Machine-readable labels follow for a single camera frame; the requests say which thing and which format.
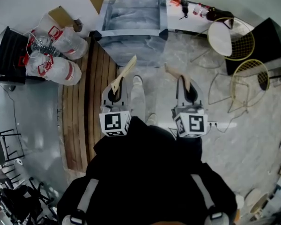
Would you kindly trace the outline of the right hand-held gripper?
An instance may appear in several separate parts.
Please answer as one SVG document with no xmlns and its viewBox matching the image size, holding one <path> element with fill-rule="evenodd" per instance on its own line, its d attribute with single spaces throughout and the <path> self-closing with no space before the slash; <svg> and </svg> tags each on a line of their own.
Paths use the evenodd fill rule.
<svg viewBox="0 0 281 225">
<path fill-rule="evenodd" d="M 177 105 L 173 108 L 173 120 L 179 137 L 197 138 L 207 134 L 208 115 L 204 111 L 202 90 L 194 80 L 190 81 L 188 91 L 183 77 L 177 80 Z"/>
</svg>

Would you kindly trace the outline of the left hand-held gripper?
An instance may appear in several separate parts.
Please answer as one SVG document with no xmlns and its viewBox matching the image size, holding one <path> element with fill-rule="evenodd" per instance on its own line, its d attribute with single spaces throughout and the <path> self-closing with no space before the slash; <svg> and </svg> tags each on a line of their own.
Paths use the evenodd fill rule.
<svg viewBox="0 0 281 225">
<path fill-rule="evenodd" d="M 111 84 L 102 93 L 101 131 L 108 137 L 127 135 L 131 121 L 128 110 L 128 93 L 125 78 L 122 78 L 114 95 Z"/>
</svg>

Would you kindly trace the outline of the person's right forearm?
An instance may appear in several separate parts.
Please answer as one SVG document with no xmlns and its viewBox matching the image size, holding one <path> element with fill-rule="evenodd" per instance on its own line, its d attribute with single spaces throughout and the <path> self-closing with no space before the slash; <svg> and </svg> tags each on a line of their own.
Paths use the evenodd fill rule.
<svg viewBox="0 0 281 225">
<path fill-rule="evenodd" d="M 178 137 L 177 145 L 185 161 L 195 164 L 201 163 L 202 159 L 202 138 L 183 138 Z"/>
</svg>

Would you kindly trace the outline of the person's left leg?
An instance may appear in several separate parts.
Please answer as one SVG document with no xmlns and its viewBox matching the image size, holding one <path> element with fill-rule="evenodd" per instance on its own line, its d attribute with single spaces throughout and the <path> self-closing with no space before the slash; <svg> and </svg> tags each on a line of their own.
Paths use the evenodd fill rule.
<svg viewBox="0 0 281 225">
<path fill-rule="evenodd" d="M 145 121 L 146 99 L 142 83 L 134 83 L 131 90 L 130 108 L 131 115 Z"/>
</svg>

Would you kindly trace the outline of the wooden slat decking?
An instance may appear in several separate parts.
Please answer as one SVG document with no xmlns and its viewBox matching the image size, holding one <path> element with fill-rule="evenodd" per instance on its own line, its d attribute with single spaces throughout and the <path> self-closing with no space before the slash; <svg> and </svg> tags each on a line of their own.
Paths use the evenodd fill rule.
<svg viewBox="0 0 281 225">
<path fill-rule="evenodd" d="M 95 144 L 103 137 L 99 113 L 104 89 L 116 78 L 117 65 L 93 38 L 86 39 L 87 53 L 76 60 L 82 72 L 74 86 L 61 90 L 61 135 L 66 167 L 86 172 Z"/>
</svg>

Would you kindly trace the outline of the person's right shoe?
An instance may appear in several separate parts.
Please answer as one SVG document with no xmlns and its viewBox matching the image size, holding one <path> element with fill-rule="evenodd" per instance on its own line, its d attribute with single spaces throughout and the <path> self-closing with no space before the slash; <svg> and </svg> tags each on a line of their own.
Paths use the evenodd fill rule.
<svg viewBox="0 0 281 225">
<path fill-rule="evenodd" d="M 147 119 L 146 124 L 148 126 L 155 126 L 157 124 L 157 115 L 155 113 L 150 114 L 150 116 Z"/>
</svg>

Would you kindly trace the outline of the white round seat cushion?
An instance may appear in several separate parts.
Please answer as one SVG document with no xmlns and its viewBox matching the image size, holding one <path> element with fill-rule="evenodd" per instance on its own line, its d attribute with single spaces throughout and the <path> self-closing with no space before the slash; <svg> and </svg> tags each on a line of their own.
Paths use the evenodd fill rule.
<svg viewBox="0 0 281 225">
<path fill-rule="evenodd" d="M 220 55 L 232 55 L 232 42 L 228 27 L 221 22 L 213 22 L 207 33 L 210 46 Z"/>
</svg>

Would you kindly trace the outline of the person's black jacket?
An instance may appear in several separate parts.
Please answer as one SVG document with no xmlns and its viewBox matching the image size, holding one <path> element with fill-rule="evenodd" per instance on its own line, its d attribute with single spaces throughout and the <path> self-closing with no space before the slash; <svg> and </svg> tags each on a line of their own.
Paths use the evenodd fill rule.
<svg viewBox="0 0 281 225">
<path fill-rule="evenodd" d="M 208 164 L 185 161 L 177 138 L 138 117 L 127 135 L 103 137 L 58 202 L 59 225 L 234 225 L 235 194 Z"/>
</svg>

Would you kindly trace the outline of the dark brown bag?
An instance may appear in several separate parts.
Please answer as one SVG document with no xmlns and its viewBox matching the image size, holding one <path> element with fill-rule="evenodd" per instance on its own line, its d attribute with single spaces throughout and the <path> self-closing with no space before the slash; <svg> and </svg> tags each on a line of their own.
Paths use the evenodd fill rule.
<svg viewBox="0 0 281 225">
<path fill-rule="evenodd" d="M 229 11 L 223 11 L 220 9 L 217 9 L 215 7 L 210 7 L 208 9 L 208 12 L 206 14 L 206 18 L 209 21 L 213 22 L 220 22 L 225 24 L 226 27 L 228 27 L 230 30 L 233 29 L 234 25 L 234 15 Z"/>
</svg>

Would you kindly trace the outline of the black hair dryer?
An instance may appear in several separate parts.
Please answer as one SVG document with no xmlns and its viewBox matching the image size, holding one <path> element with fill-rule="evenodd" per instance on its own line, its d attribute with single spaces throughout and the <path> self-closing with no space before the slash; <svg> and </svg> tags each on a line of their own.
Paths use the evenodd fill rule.
<svg viewBox="0 0 281 225">
<path fill-rule="evenodd" d="M 183 12 L 183 15 L 184 15 L 181 19 L 187 18 L 188 17 L 188 13 L 189 13 L 189 8 L 188 8 L 189 1 L 181 0 L 180 1 L 180 5 L 182 7 L 182 12 Z"/>
</svg>

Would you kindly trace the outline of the black cabinet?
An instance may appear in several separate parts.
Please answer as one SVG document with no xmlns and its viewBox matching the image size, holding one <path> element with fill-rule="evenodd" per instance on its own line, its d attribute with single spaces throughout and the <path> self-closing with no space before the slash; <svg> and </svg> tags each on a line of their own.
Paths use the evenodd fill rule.
<svg viewBox="0 0 281 225">
<path fill-rule="evenodd" d="M 232 75 L 244 61 L 256 59 L 265 64 L 268 70 L 281 68 L 281 26 L 268 18 L 252 30 L 255 49 L 250 57 L 242 61 L 226 59 L 226 70 Z"/>
</svg>

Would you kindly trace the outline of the long brown cardboard box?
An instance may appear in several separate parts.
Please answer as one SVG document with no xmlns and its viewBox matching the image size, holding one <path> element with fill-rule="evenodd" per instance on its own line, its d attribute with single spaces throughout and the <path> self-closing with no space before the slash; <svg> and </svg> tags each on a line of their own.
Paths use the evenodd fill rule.
<svg viewBox="0 0 281 225">
<path fill-rule="evenodd" d="M 62 6 L 58 6 L 49 11 L 48 15 L 59 25 L 60 28 L 73 27 L 74 30 L 77 29 L 77 24 Z"/>
</svg>

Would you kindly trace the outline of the white foam box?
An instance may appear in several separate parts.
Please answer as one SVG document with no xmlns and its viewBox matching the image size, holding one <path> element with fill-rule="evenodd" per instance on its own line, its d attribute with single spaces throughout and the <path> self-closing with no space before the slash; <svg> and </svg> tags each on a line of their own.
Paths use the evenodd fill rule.
<svg viewBox="0 0 281 225">
<path fill-rule="evenodd" d="M 43 18 L 40 20 L 38 28 L 40 30 L 44 30 L 48 32 L 54 25 L 55 25 L 54 20 L 48 14 L 45 14 Z"/>
</svg>

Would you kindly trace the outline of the black plastic crate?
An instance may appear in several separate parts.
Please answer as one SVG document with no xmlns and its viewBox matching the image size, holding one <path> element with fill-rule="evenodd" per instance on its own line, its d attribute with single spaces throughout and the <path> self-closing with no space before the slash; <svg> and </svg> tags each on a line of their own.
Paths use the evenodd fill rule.
<svg viewBox="0 0 281 225">
<path fill-rule="evenodd" d="M 6 27 L 0 34 L 0 83 L 22 85 L 36 78 L 26 75 L 28 38 Z"/>
</svg>

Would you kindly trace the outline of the black metal stool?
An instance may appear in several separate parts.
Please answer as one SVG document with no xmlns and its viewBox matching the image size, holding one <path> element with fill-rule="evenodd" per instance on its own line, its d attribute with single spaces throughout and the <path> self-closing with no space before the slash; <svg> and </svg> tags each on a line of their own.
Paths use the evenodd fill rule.
<svg viewBox="0 0 281 225">
<path fill-rule="evenodd" d="M 10 150 L 6 142 L 6 137 L 19 137 L 19 135 L 21 134 L 16 133 L 14 129 L 0 132 L 0 165 L 25 157 L 24 152 L 22 152 L 22 155 L 19 155 L 17 150 Z"/>
</svg>

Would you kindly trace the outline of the black bag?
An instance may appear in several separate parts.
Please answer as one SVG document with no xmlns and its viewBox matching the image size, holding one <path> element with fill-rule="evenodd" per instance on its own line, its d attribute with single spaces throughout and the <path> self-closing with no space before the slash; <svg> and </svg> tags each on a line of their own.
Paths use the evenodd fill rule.
<svg viewBox="0 0 281 225">
<path fill-rule="evenodd" d="M 26 185 L 20 185 L 17 189 L 3 188 L 0 195 L 10 212 L 12 222 L 27 221 L 28 225 L 34 225 L 43 212 L 41 202 L 48 205 L 54 200 L 42 195 L 40 190 Z"/>
</svg>

